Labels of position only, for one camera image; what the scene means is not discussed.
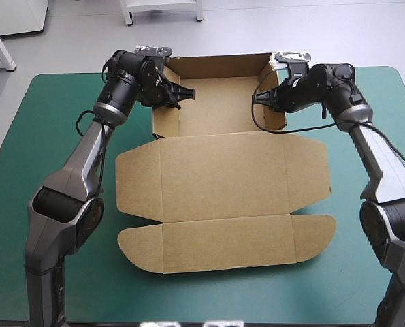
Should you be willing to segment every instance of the wire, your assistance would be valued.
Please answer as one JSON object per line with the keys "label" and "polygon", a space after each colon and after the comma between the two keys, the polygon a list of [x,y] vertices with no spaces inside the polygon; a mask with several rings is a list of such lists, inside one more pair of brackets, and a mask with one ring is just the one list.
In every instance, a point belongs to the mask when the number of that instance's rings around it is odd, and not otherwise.
{"label": "wire", "polygon": [[[267,76],[269,76],[272,72],[271,71],[269,73],[267,73],[262,81],[264,81],[266,79]],[[257,90],[260,88],[261,83],[258,83],[257,88],[255,89],[253,95],[255,96]],[[395,147],[395,145],[393,143],[391,143],[391,141],[388,139],[388,137],[377,127],[371,125],[372,122],[370,121],[354,121],[354,120],[345,120],[345,121],[339,121],[336,123],[331,123],[331,124],[327,124],[327,125],[320,125],[320,126],[313,126],[313,127],[305,127],[305,128],[301,128],[301,129],[290,129],[288,131],[273,131],[271,129],[267,129],[265,127],[262,127],[260,124],[258,124],[256,118],[255,118],[255,107],[254,107],[254,103],[252,103],[250,105],[251,107],[251,113],[252,113],[252,120],[254,122],[254,124],[261,130],[261,131],[265,131],[267,133],[271,133],[271,134],[292,134],[292,133],[298,133],[301,131],[315,131],[318,129],[325,129],[325,128],[330,128],[330,127],[334,127],[334,126],[340,126],[343,124],[353,124],[353,126],[351,127],[351,129],[349,130],[349,134],[351,133],[352,129],[358,126],[363,126],[367,129],[370,129],[372,131],[374,131],[375,133],[377,133],[378,135],[380,135],[382,137],[382,139],[388,144],[388,146],[390,147],[391,150],[394,151],[394,153],[405,162],[405,156]]]}
{"label": "wire", "polygon": [[76,121],[76,129],[77,129],[77,132],[81,136],[83,136],[84,134],[80,130],[80,121],[82,120],[82,117],[85,114],[93,114],[95,116],[95,119],[98,121],[98,123],[101,124],[101,146],[100,146],[101,150],[99,151],[99,158],[101,160],[101,166],[99,168],[98,186],[96,188],[95,197],[94,197],[93,202],[92,202],[92,204],[94,205],[94,203],[96,203],[96,201],[98,200],[99,194],[101,193],[102,179],[103,179],[103,174],[104,174],[104,166],[105,166],[105,162],[106,162],[106,149],[107,149],[106,125],[107,125],[107,123],[96,112],[94,112],[92,110],[85,110],[80,114],[80,116],[78,117],[78,119]]}

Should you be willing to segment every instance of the green table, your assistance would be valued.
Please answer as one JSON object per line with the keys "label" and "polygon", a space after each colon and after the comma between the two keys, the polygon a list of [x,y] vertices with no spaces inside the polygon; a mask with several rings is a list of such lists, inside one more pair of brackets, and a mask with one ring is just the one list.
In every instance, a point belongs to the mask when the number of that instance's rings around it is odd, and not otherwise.
{"label": "green table", "polygon": [[[375,110],[376,126],[405,153],[405,88],[398,73],[389,67],[359,68],[357,84]],[[1,147],[0,320],[28,318],[23,268],[27,202],[75,147],[74,123],[92,107],[102,86],[99,74],[37,76]],[[329,123],[320,116],[319,106],[289,115],[289,128]],[[334,240],[320,256],[286,266],[154,275],[129,262],[116,241],[121,230],[150,223],[119,212],[115,203],[116,156],[152,140],[150,110],[137,105],[108,148],[104,219],[66,262],[68,319],[371,322],[389,273],[359,224],[359,194],[368,178],[347,134],[332,128],[304,135],[324,141],[329,150],[332,195],[301,210],[329,213],[338,221]]]}

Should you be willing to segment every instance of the white cabinet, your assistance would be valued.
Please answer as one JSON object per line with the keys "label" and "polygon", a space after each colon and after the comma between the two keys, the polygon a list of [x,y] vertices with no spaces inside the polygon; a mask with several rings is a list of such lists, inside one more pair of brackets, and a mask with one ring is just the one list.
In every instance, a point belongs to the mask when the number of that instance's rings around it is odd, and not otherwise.
{"label": "white cabinet", "polygon": [[48,0],[0,0],[0,36],[44,29]]}
{"label": "white cabinet", "polygon": [[196,19],[204,20],[202,0],[120,0],[125,24],[133,24],[133,12],[151,10],[196,10]]}

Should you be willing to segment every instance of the cardboard box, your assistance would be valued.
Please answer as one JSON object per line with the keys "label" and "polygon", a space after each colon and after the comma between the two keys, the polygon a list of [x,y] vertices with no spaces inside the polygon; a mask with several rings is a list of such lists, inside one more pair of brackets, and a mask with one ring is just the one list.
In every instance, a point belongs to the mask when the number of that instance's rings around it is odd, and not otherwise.
{"label": "cardboard box", "polygon": [[[157,137],[196,136],[258,131],[250,115],[250,99],[278,85],[270,73],[270,53],[213,57],[174,57],[165,68],[172,81],[196,90],[196,99],[181,102],[182,108],[153,110],[153,133]],[[285,115],[256,105],[257,120],[268,129],[282,129]]]}
{"label": "cardboard box", "polygon": [[[196,90],[182,109],[153,110],[159,138],[118,156],[116,200],[124,213],[162,224],[123,230],[136,266],[184,273],[301,262],[318,255],[336,223],[292,215],[330,193],[322,142],[258,131],[251,95],[278,85],[270,54],[172,58],[165,73]],[[284,114],[256,109],[282,129]]]}

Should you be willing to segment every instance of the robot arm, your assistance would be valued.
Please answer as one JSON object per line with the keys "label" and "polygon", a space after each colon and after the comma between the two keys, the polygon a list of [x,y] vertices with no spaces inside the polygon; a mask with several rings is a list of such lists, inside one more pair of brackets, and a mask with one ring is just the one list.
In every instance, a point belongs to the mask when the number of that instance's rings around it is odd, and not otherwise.
{"label": "robot arm", "polygon": [[348,132],[370,178],[361,198],[364,232],[391,278],[378,308],[376,327],[405,327],[405,165],[372,125],[373,111],[355,84],[349,64],[308,68],[309,54],[278,53],[274,69],[288,69],[278,87],[253,96],[276,112],[297,112],[316,103],[329,111],[338,129]]}
{"label": "robot arm", "polygon": [[129,116],[136,100],[144,106],[174,106],[194,99],[193,89],[170,82],[163,73],[169,48],[116,51],[104,65],[106,84],[93,111],[95,119],[65,165],[46,177],[29,202],[25,248],[30,327],[66,324],[63,263],[92,234],[103,215],[99,198],[106,144]]}

